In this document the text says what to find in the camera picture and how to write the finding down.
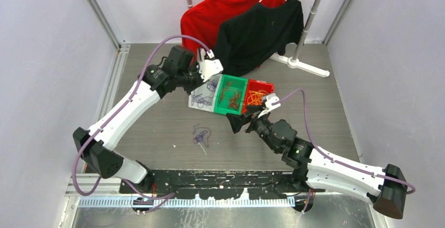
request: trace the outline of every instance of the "black shirt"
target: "black shirt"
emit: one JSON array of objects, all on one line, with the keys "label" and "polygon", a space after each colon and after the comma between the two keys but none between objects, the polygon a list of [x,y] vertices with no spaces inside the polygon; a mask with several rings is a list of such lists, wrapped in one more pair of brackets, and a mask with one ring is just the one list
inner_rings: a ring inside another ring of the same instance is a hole
[{"label": "black shirt", "polygon": [[247,12],[219,27],[215,57],[223,74],[242,76],[273,53],[284,55],[288,43],[298,43],[303,31],[303,10],[298,0],[287,0],[276,8],[256,3]]}]

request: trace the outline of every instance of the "plastic bin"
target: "plastic bin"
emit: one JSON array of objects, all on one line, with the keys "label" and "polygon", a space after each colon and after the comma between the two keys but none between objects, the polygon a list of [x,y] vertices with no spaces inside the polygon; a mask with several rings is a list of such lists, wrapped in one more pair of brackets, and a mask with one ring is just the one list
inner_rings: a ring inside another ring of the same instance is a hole
[{"label": "plastic bin", "polygon": [[244,101],[242,103],[241,113],[245,113],[247,111],[246,105],[248,104],[248,102],[250,102],[249,98],[251,96],[249,91],[261,91],[261,90],[266,91],[267,94],[273,93],[273,84],[249,79],[249,81],[247,82],[246,95],[244,96]]},{"label": "plastic bin", "polygon": [[215,93],[219,89],[222,74],[215,75],[211,79],[196,88],[188,96],[188,106],[193,109],[213,112],[215,108]]},{"label": "plastic bin", "polygon": [[[225,115],[227,113],[240,115],[242,110],[242,103],[244,101],[244,95],[246,94],[247,81],[248,80],[246,78],[223,75],[220,86],[218,88],[218,95],[216,96],[214,112],[222,115]],[[236,102],[239,102],[238,109],[230,107],[230,99],[235,96],[236,92],[239,92],[240,94],[240,98]]]}]

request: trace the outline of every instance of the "red shirt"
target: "red shirt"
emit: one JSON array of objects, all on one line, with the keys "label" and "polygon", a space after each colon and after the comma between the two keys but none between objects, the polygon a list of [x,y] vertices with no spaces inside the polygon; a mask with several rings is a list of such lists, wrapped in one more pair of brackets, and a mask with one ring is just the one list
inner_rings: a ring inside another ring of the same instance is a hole
[{"label": "red shirt", "polygon": [[[210,49],[216,44],[219,25],[228,19],[245,13],[259,0],[204,0],[187,10],[181,18],[181,34],[193,36]],[[263,0],[270,8],[282,5],[285,0]],[[182,45],[196,54],[200,45],[189,39],[182,39]]]}]

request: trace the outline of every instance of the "white tray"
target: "white tray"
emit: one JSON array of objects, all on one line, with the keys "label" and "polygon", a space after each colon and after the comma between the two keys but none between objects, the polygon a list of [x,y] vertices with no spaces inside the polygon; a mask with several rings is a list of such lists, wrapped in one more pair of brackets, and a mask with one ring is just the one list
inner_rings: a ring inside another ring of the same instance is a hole
[{"label": "white tray", "polygon": [[207,83],[192,91],[192,94],[188,96],[188,106],[198,110],[214,112],[216,100],[215,93],[219,89],[219,83],[222,76],[222,74],[215,75]]}]

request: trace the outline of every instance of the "metal sheet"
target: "metal sheet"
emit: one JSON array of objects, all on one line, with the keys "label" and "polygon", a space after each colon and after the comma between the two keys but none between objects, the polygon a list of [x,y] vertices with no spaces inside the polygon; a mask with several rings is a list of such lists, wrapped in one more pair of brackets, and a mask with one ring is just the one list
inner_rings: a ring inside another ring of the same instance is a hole
[{"label": "metal sheet", "polygon": [[136,216],[130,208],[78,208],[73,227],[87,228],[97,225],[113,228],[375,227],[369,213],[369,205],[337,194],[317,195],[314,207],[305,215],[291,207],[162,208],[145,216]]}]

